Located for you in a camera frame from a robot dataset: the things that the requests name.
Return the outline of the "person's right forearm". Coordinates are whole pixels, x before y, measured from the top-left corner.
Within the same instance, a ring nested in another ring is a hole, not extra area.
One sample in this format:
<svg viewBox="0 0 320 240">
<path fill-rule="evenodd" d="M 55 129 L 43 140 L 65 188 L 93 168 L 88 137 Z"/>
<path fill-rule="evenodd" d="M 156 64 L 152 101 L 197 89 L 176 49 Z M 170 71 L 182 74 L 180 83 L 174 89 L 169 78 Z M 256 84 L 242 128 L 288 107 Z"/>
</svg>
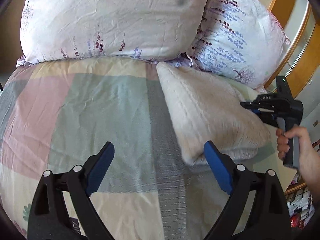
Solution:
<svg viewBox="0 0 320 240">
<path fill-rule="evenodd" d="M 313 149 L 300 154 L 299 172 L 306 182 L 315 204 L 319 203 L 319 155 Z"/>
</svg>

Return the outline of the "person's right hand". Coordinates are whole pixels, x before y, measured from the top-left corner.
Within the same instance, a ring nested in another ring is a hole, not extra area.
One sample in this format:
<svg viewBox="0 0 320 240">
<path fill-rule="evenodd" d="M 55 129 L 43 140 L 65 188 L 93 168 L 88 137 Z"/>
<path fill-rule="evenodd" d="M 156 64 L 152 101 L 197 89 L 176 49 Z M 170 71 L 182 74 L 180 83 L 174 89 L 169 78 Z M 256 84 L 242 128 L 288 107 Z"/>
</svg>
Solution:
<svg viewBox="0 0 320 240">
<path fill-rule="evenodd" d="M 287 132 L 282 129 L 276 130 L 278 157 L 284 161 L 289 152 L 289 139 L 297 137 L 299 139 L 299 172 L 304 174 L 310 171 L 311 167 L 319 161 L 319 155 L 312 148 L 312 143 L 308 131 L 305 127 L 295 126 Z"/>
</svg>

